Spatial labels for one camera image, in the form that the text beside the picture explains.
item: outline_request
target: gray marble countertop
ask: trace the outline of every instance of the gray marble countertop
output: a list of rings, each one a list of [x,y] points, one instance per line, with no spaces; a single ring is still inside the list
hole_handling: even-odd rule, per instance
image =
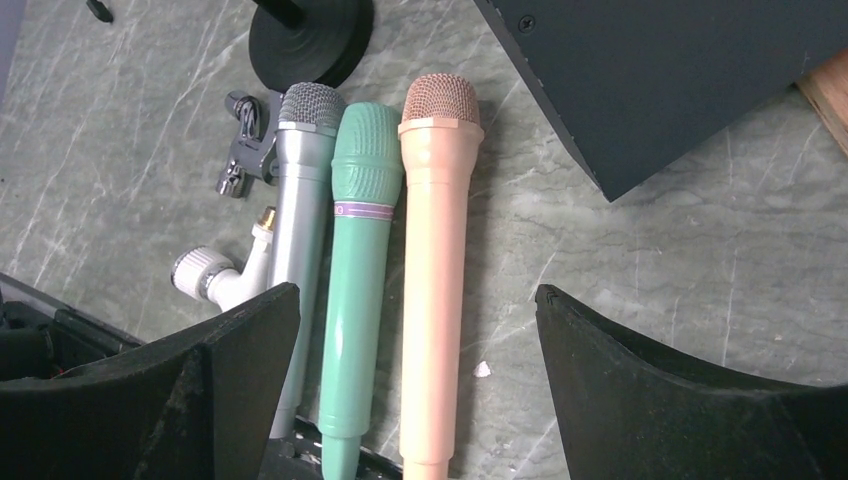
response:
[[[473,2],[376,5],[346,99],[400,108],[415,77],[453,72],[477,88],[487,132],[471,185],[453,476],[568,477],[535,328],[540,282],[712,362],[848,380],[848,160],[795,89],[609,204]],[[209,244],[243,258],[251,224],[275,203],[262,185],[246,201],[212,189],[236,129],[224,96],[265,98],[247,55],[255,6],[109,6],[113,25],[81,1],[29,0],[0,113],[0,270],[153,340],[216,314],[171,287],[175,257]],[[402,227],[365,438],[394,459]],[[325,301],[302,409],[313,418]],[[476,378],[483,361],[492,374]]]

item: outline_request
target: purple stripe on microphone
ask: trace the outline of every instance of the purple stripe on microphone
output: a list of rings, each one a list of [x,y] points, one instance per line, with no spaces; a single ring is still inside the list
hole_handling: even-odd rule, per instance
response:
[[[336,202],[337,217],[373,218],[374,220],[391,221],[394,207],[365,202]]]

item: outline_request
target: pink microphone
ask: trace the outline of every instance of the pink microphone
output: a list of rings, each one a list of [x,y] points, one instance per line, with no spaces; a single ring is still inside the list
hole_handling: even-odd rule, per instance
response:
[[[406,480],[444,480],[454,453],[468,188],[483,141],[474,88],[425,75],[398,127],[406,168],[400,454]]]

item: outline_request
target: silver microphone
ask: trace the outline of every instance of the silver microphone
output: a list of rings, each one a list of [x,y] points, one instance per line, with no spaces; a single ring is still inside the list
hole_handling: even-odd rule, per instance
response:
[[[317,83],[292,85],[280,107],[276,142],[280,196],[268,287],[283,282],[298,286],[300,330],[271,438],[282,438],[292,432],[303,396],[315,291],[330,208],[330,162],[345,107],[338,92]]]

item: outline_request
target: white valve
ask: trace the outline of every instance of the white valve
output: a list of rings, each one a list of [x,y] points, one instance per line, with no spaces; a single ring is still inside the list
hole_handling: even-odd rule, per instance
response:
[[[253,225],[253,248],[244,271],[239,273],[233,262],[216,250],[202,246],[181,255],[171,270],[171,284],[196,300],[209,300],[226,312],[267,289],[268,264],[273,240],[274,214],[265,209]]]

